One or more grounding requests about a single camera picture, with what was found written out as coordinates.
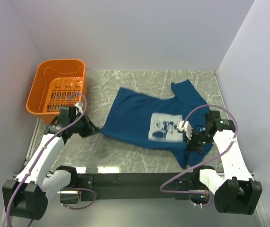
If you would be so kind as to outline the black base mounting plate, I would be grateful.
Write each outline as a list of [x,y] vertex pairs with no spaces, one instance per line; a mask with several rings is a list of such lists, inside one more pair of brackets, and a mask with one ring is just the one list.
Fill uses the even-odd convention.
[[177,173],[106,173],[78,174],[78,184],[72,188],[64,188],[60,192],[63,204],[76,204],[80,201],[91,201],[93,193],[78,191],[77,188],[93,190],[97,199],[158,199],[175,198],[188,200],[191,194],[164,193],[159,190],[167,180]]

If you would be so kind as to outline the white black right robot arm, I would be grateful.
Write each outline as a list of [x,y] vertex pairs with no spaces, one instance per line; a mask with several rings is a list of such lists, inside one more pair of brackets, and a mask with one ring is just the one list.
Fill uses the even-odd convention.
[[219,111],[205,114],[206,126],[202,131],[194,129],[189,121],[180,123],[188,148],[201,151],[208,143],[214,143],[220,154],[224,176],[214,168],[199,166],[193,170],[191,183],[195,188],[206,186],[214,195],[219,213],[252,215],[262,193],[262,185],[255,181],[243,160],[233,120],[221,119]]

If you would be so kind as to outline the orange plastic basket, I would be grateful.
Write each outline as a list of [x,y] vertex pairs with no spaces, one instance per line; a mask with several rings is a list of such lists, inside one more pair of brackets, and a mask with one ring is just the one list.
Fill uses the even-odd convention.
[[50,124],[62,105],[84,102],[87,95],[86,65],[78,59],[55,59],[43,62],[37,69],[26,108],[43,123]]

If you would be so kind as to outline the blue Mickey Mouse t-shirt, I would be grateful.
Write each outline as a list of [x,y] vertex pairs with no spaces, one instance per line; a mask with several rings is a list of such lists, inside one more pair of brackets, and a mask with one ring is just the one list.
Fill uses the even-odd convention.
[[189,80],[171,83],[175,94],[169,99],[159,99],[121,87],[110,109],[101,133],[143,148],[170,151],[181,168],[200,163],[205,154],[187,151],[184,135],[177,124],[206,101]]

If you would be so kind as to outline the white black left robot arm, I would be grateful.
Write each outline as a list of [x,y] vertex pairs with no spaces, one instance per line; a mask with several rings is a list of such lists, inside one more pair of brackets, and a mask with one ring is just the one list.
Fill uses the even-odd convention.
[[73,134],[85,138],[98,131],[86,116],[82,102],[61,106],[59,115],[47,126],[41,144],[26,167],[2,187],[7,221],[10,217],[40,220],[48,202],[61,189],[79,190],[75,167],[60,166],[51,177],[45,175]]

